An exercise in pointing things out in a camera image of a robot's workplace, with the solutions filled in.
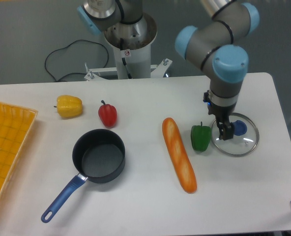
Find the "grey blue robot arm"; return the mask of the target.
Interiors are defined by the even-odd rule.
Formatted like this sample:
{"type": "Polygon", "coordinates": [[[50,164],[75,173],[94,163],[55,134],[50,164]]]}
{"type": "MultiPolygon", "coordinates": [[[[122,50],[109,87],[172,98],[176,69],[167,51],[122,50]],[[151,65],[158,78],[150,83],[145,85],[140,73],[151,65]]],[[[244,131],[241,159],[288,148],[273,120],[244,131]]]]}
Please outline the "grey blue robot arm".
{"type": "MultiPolygon", "coordinates": [[[[243,79],[248,71],[246,51],[234,43],[249,35],[259,24],[257,9],[235,0],[203,0],[212,18],[204,29],[183,28],[176,37],[175,50],[209,79],[204,94],[208,112],[215,116],[219,138],[233,138],[233,113],[243,79]]],[[[114,50],[120,79],[148,78],[150,46],[157,36],[155,21],[143,11],[140,0],[87,0],[77,9],[92,34],[103,34],[114,50]]]]}

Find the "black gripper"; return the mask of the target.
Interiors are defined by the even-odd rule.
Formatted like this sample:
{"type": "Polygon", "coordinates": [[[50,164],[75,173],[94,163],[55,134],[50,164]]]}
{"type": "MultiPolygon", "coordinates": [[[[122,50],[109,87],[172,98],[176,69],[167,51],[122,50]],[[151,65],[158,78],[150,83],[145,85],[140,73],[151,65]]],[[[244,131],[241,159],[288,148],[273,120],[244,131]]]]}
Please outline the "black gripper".
{"type": "Polygon", "coordinates": [[[203,101],[207,103],[208,114],[215,115],[220,140],[230,140],[234,136],[234,124],[229,116],[236,106],[236,96],[223,98],[208,90],[204,93],[203,101]]]}

